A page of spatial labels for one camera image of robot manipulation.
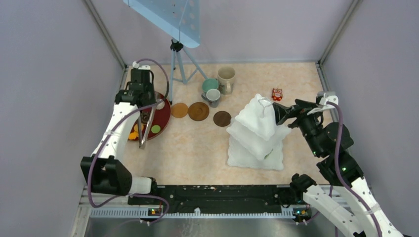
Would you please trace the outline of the clear plastic tongs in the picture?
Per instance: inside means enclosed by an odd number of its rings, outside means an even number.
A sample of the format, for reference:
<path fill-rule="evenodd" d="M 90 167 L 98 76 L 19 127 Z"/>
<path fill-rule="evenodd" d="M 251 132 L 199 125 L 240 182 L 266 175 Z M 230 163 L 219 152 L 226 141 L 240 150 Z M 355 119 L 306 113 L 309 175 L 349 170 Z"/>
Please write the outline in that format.
<path fill-rule="evenodd" d="M 150 119 L 147 124 L 145 124 L 144 129 L 141 129 L 140 125 L 140 116 L 138 117 L 138 129 L 139 129 L 139 148 L 145 149 L 146 142 L 148 140 L 149 132 L 151 131 L 152 122 L 155 117 L 156 107 L 152 107 L 150 111 Z"/>

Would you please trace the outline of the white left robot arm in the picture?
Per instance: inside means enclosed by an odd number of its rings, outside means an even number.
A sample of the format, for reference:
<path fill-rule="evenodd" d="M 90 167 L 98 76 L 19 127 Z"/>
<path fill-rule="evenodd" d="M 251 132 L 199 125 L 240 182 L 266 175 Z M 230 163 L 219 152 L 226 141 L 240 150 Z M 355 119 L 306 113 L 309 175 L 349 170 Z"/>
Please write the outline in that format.
<path fill-rule="evenodd" d="M 113 113 L 103 137 L 88 157 L 83 157 L 81 169 L 92 193 L 126 196 L 139 194 L 146 204 L 158 199 L 152 178 L 134 177 L 123 165 L 124 149 L 137 122 L 141 107 L 156 103 L 150 66 L 131 69 L 131 80 L 114 100 Z"/>

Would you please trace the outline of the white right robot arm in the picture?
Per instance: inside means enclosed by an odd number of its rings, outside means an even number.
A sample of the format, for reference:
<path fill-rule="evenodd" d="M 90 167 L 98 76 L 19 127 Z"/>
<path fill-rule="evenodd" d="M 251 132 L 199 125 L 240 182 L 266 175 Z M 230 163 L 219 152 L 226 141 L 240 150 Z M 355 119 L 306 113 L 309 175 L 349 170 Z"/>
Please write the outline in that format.
<path fill-rule="evenodd" d="M 306 174 L 295 174 L 290 198 L 306 203 L 326 217 L 346 237 L 401 237 L 372 194 L 364 173 L 347 149 L 354 144 L 343 124 L 337 96 L 318 96 L 315 103 L 296 99 L 286 107 L 273 103 L 276 123 L 294 118 L 289 128 L 299 128 L 322 176 L 349 206 L 337 203 Z"/>

